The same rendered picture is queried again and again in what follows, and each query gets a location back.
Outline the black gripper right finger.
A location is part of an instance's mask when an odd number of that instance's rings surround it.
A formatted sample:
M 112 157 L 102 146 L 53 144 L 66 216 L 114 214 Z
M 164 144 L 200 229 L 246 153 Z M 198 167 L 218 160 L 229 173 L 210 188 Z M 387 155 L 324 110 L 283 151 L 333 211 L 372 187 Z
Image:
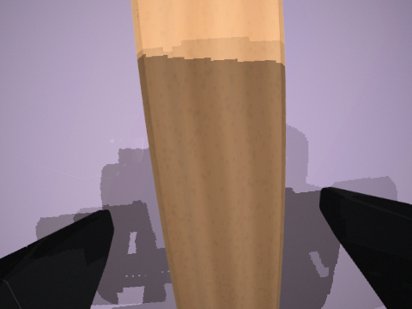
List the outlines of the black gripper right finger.
M 412 205 L 335 186 L 319 209 L 387 309 L 412 309 Z

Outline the brown wooden board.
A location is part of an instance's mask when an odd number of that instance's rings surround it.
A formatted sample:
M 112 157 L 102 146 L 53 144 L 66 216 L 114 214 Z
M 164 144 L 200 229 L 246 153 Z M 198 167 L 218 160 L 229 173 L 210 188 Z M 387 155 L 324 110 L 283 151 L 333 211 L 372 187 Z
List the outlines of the brown wooden board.
M 131 0 L 176 309 L 279 309 L 282 0 Z

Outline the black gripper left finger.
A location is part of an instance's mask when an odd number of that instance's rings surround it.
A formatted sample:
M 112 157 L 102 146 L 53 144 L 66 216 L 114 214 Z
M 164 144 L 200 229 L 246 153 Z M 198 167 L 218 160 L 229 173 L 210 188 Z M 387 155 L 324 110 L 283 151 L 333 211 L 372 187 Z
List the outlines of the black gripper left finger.
M 0 309 L 90 309 L 109 258 L 109 209 L 0 258 Z

